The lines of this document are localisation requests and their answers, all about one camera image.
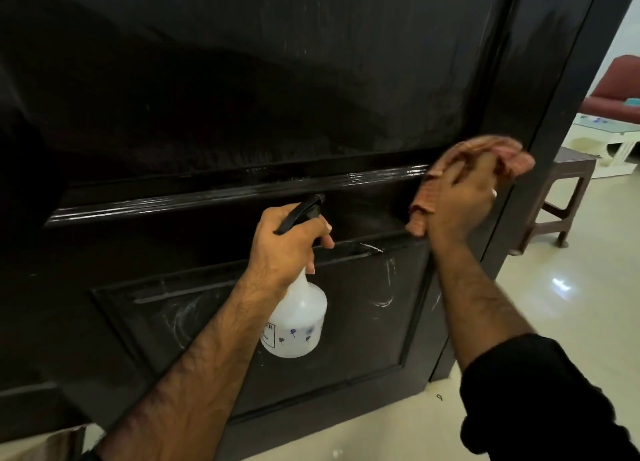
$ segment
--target upper door panel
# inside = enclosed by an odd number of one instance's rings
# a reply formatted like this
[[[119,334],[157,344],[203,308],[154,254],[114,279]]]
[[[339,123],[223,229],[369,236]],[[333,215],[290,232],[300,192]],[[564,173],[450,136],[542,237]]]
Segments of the upper door panel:
[[[0,0],[0,98],[76,183],[438,147],[491,3]]]

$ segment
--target black shirt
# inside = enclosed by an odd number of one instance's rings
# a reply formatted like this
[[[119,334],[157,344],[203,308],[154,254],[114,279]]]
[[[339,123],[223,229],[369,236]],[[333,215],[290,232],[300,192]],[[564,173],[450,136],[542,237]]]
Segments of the black shirt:
[[[530,334],[495,346],[465,370],[460,437],[502,460],[640,460],[609,399],[556,341]]]

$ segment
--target white spray bottle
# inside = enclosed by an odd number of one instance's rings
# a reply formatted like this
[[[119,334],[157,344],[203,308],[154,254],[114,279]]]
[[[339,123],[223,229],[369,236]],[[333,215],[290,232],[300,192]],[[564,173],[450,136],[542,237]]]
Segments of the white spray bottle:
[[[294,225],[318,217],[323,201],[324,195],[316,194],[300,203],[275,233],[282,235]],[[326,295],[322,289],[307,281],[305,270],[302,269],[264,327],[260,339],[262,344],[277,357],[297,358],[306,355],[320,341],[326,306]]]

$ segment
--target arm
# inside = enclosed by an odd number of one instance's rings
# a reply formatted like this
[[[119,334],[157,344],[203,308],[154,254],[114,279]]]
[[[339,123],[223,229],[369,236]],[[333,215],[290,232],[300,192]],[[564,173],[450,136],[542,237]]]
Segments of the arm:
[[[103,461],[211,461],[260,334],[287,287],[306,266],[312,244],[333,247],[330,225],[316,218],[283,236],[273,232],[295,205],[269,208],[253,238],[246,272],[183,356],[100,442]]]
[[[495,157],[461,165],[442,179],[428,231],[467,409],[460,437],[492,461],[639,459],[611,402],[580,373],[558,343],[533,328],[485,274],[466,245],[489,213]]]
[[[428,220],[449,335],[462,371],[494,346],[534,333],[467,246],[467,235],[493,205],[496,157],[483,154],[458,182],[463,164],[451,166],[442,176],[436,213]]]

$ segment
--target person's right arm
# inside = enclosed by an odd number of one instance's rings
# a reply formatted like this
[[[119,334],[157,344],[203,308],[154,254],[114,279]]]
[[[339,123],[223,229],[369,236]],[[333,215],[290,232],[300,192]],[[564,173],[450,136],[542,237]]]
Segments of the person's right arm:
[[[558,343],[535,334],[467,246],[492,207],[495,166],[495,156],[485,153],[465,178],[461,164],[450,167],[427,221],[463,372],[461,438],[492,461],[640,459],[626,429],[615,424],[611,402]]]

